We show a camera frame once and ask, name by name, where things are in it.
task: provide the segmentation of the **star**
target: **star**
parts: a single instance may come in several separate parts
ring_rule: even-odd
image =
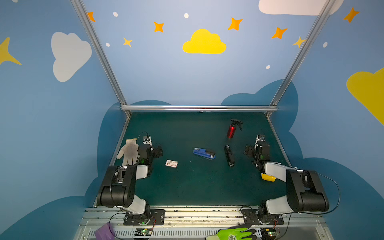
[[[280,28],[277,28],[276,29],[276,33],[275,35],[272,37],[272,38],[280,38],[283,36],[283,33],[287,30],[288,28],[286,29],[280,29]]]
[[[241,21],[243,21],[243,20],[242,19],[236,20],[236,19],[232,18],[232,23],[229,26],[228,30],[235,29],[238,31],[239,30],[239,24],[241,23]]]
[[[131,46],[131,42],[132,42],[132,40],[126,40],[125,38],[124,38],[124,40],[125,40],[125,43],[123,44],[123,45],[129,45],[131,48],[132,48],[132,46]]]
[[[358,14],[358,11],[355,11],[353,8],[349,12],[349,14],[344,18],[344,20],[348,20],[349,23],[352,22],[352,19]]]
[[[2,64],[5,61],[10,61],[10,62],[21,65],[21,63],[17,61],[16,58],[12,57],[9,54],[8,45],[9,45],[9,37],[6,38],[2,44],[0,44],[0,64]]]
[[[164,23],[155,22],[155,31],[161,31],[163,33],[163,25]]]
[[[292,44],[293,45],[297,45],[299,46],[299,48],[301,47],[301,44],[305,41],[305,39],[301,39],[301,36],[299,36],[299,40],[295,43],[295,44]]]
[[[89,20],[95,22],[95,19],[93,18],[93,12],[88,13]]]

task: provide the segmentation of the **yellow cloud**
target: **yellow cloud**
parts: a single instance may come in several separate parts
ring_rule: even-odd
[[[183,51],[186,53],[206,53],[219,54],[227,49],[225,43],[222,43],[220,36],[216,33],[210,33],[206,29],[197,30],[183,45]]]
[[[376,73],[357,72],[347,88],[384,125],[384,68]]]

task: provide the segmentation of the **white cloud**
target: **white cloud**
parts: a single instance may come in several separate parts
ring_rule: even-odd
[[[53,74],[60,82],[68,81],[91,57],[91,45],[76,34],[56,32],[52,35],[51,47],[56,61]]]
[[[336,12],[344,0],[336,0],[331,14]],[[319,15],[326,0],[260,0],[259,9],[266,14]]]

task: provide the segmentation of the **green tabletop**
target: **green tabletop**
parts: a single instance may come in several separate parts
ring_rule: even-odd
[[[232,118],[243,121],[243,131],[237,128],[228,139]],[[150,205],[258,205],[286,194],[284,182],[262,180],[243,153],[245,145],[255,144],[256,136],[265,134],[271,161],[287,165],[263,113],[133,113],[124,140],[143,131],[164,151],[154,160],[152,174],[136,181],[136,195]],[[235,155],[234,167],[227,164],[226,144]],[[214,150],[216,158],[194,155],[195,147]],[[167,159],[179,162],[177,168],[165,166]]]

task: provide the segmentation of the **glove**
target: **glove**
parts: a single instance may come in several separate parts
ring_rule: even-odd
[[[139,146],[137,145],[136,140],[137,138],[125,140],[125,145],[120,149],[116,158],[120,159],[124,155],[122,166],[134,165],[136,163],[137,156],[139,155],[137,152]]]
[[[207,236],[206,240],[256,240],[256,230],[249,229],[252,225],[245,223],[239,226],[220,230],[216,235]]]

